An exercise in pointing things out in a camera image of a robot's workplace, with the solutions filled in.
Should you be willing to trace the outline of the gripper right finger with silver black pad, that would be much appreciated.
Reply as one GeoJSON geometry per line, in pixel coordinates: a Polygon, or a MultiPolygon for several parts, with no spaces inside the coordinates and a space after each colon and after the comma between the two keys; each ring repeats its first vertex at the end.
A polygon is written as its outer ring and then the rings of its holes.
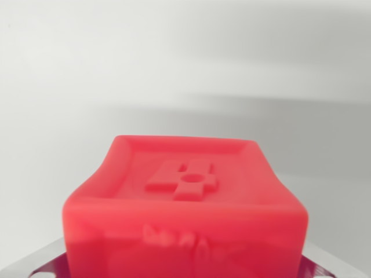
{"type": "Polygon", "coordinates": [[[299,266],[298,277],[369,277],[359,269],[306,241],[299,266]]]}

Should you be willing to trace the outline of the gripper left finger with silver black pad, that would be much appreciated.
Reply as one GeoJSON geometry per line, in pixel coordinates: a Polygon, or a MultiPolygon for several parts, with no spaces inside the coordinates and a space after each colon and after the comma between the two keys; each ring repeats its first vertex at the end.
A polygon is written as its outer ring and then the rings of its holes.
{"type": "Polygon", "coordinates": [[[60,238],[1,270],[1,277],[71,277],[60,238]]]}

